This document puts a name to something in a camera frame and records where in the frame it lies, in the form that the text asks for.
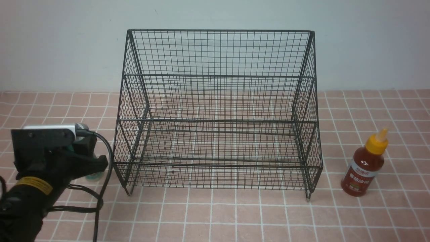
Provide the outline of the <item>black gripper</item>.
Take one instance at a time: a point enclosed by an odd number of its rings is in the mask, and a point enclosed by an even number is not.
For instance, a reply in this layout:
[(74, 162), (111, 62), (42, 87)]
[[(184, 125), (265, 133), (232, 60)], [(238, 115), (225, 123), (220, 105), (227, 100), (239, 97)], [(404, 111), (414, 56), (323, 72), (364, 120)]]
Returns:
[(95, 155), (97, 137), (90, 130), (76, 130), (77, 137), (71, 130), (15, 129), (11, 135), (18, 186), (65, 188), (76, 178), (104, 172), (109, 164), (106, 155)]

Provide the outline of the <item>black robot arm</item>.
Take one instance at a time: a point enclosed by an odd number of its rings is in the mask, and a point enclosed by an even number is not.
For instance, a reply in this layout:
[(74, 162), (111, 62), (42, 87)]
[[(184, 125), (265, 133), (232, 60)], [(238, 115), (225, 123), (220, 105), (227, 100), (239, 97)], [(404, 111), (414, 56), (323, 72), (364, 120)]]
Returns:
[[(113, 151), (99, 133), (68, 126), (11, 130), (17, 182), (1, 178), (1, 241), (34, 242), (51, 212), (94, 213), (97, 241), (103, 195), (113, 170)], [(93, 208), (55, 206), (66, 189), (97, 199)]]

